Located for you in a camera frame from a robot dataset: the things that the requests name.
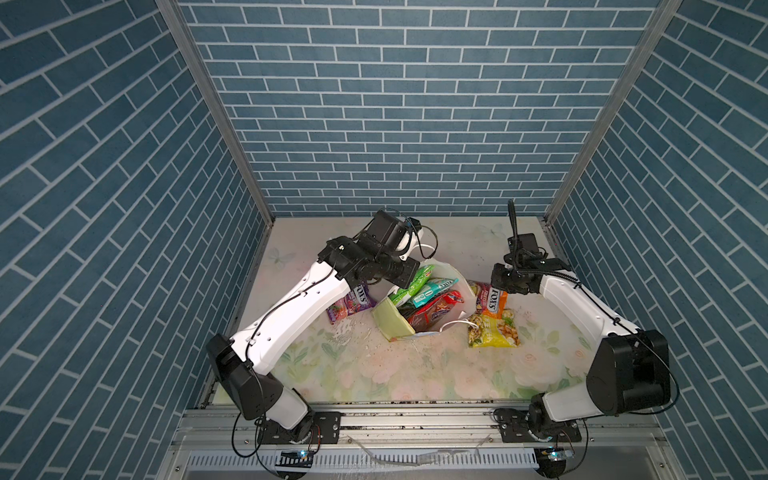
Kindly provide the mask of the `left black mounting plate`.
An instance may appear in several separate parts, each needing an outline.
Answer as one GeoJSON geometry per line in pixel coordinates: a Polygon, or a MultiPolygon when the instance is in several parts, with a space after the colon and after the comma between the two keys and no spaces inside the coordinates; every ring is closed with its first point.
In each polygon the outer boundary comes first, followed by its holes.
{"type": "Polygon", "coordinates": [[[286,429],[273,420],[259,426],[259,440],[268,445],[337,444],[342,414],[338,411],[310,411],[295,427],[286,429]]]}

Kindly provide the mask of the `purple Fox's candy packet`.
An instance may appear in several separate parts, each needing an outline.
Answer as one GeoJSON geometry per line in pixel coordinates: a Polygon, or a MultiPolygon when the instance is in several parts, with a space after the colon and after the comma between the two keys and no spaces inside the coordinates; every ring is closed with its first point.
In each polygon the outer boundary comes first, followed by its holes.
{"type": "Polygon", "coordinates": [[[335,301],[326,312],[332,325],[354,314],[369,310],[376,306],[371,297],[368,285],[363,283],[353,288],[343,298],[335,301]]]}

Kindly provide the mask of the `black mounting plate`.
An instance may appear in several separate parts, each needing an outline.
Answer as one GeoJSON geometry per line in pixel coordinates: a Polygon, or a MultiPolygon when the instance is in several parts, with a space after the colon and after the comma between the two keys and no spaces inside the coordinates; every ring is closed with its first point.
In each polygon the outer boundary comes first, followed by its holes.
{"type": "Polygon", "coordinates": [[[338,411],[310,411],[295,427],[286,429],[273,420],[259,426],[259,440],[268,445],[337,444],[342,414],[338,411]]]}
{"type": "Polygon", "coordinates": [[[582,440],[576,421],[556,422],[540,409],[531,412],[499,408],[492,412],[491,419],[496,423],[503,443],[577,443],[582,440]]]}

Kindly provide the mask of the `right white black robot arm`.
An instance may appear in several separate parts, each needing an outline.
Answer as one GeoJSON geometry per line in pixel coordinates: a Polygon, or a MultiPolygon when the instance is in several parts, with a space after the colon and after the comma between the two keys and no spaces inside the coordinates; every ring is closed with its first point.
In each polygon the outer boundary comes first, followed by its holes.
{"type": "Polygon", "coordinates": [[[673,404],[679,386],[669,367],[664,335],[622,318],[565,270],[494,265],[491,285],[516,294],[538,294],[563,312],[595,347],[586,380],[541,395],[531,410],[550,422],[624,413],[647,415],[673,404]]]}

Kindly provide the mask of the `red snack packet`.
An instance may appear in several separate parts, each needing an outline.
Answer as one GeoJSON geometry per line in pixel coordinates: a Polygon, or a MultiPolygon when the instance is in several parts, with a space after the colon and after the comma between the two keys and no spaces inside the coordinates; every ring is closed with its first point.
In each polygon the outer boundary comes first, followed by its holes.
{"type": "Polygon", "coordinates": [[[408,323],[415,332],[425,332],[434,327],[456,305],[463,303],[464,299],[459,291],[447,291],[431,300],[428,304],[416,309],[408,318],[408,323]]]}

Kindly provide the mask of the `floral paper gift bag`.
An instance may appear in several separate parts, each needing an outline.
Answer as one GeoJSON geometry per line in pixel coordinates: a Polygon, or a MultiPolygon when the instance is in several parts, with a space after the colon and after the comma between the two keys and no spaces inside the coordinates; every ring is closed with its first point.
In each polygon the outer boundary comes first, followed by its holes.
{"type": "Polygon", "coordinates": [[[388,341],[438,334],[450,326],[467,323],[476,312],[477,296],[456,268],[437,260],[426,260],[422,265],[433,266],[430,280],[452,284],[421,306],[415,306],[412,299],[400,307],[388,296],[381,300],[372,316],[388,341]]]}

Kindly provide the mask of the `orange Fox's candy packet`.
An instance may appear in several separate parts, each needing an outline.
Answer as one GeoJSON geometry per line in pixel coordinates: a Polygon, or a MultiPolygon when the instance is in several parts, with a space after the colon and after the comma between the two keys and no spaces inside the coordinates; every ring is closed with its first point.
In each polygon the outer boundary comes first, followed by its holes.
{"type": "Polygon", "coordinates": [[[489,283],[469,281],[472,292],[476,296],[476,314],[490,318],[501,319],[508,294],[489,283]]]}

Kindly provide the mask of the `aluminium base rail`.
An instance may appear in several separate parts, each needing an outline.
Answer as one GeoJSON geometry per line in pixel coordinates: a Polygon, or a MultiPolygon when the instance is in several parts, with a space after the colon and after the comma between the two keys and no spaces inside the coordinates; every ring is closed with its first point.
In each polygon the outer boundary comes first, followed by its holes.
{"type": "Polygon", "coordinates": [[[523,410],[519,402],[416,404],[319,404],[316,411],[342,414],[337,444],[258,444],[256,425],[241,420],[233,408],[221,406],[187,411],[159,470],[162,479],[679,479],[682,468],[667,436],[649,417],[621,416],[576,420],[582,435],[577,443],[503,443],[495,409],[523,410]],[[188,472],[191,453],[233,452],[241,458],[265,450],[294,450],[300,462],[311,463],[323,450],[531,448],[536,469],[416,470],[364,473],[297,473],[274,471],[188,472]]]}

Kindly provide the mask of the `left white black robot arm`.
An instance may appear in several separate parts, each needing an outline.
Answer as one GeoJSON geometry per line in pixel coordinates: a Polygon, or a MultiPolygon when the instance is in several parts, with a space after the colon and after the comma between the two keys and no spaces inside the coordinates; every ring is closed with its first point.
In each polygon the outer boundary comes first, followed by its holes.
{"type": "Polygon", "coordinates": [[[216,381],[241,416],[265,419],[303,439],[313,412],[271,371],[287,348],[313,321],[356,288],[376,281],[407,287],[420,266],[412,257],[422,244],[423,226],[380,210],[352,237],[326,242],[302,279],[265,314],[230,337],[214,335],[206,353],[216,381]]]}

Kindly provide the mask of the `teal snack packet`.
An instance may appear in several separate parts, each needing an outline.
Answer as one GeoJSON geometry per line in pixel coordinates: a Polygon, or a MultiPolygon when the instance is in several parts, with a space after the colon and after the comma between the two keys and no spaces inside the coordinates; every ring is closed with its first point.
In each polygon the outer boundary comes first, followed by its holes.
{"type": "Polygon", "coordinates": [[[428,304],[434,298],[437,298],[441,294],[449,291],[456,283],[457,279],[452,278],[430,279],[415,295],[410,298],[409,302],[414,307],[420,308],[428,304]]]}

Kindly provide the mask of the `yellow green snack packet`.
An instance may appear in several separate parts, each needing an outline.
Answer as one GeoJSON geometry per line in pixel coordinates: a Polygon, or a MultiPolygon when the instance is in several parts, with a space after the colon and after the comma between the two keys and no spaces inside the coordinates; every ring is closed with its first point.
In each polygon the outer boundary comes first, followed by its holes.
{"type": "Polygon", "coordinates": [[[515,314],[505,309],[499,318],[490,314],[475,314],[469,318],[468,345],[472,348],[515,348],[520,345],[515,314]]]}

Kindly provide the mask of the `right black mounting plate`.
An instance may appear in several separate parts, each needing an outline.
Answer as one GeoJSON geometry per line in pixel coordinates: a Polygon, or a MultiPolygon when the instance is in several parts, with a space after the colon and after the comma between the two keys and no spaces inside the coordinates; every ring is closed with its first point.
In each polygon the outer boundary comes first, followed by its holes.
{"type": "Polygon", "coordinates": [[[540,409],[531,412],[499,408],[492,412],[491,419],[496,423],[503,443],[577,443],[582,440],[576,421],[556,422],[540,409]]]}

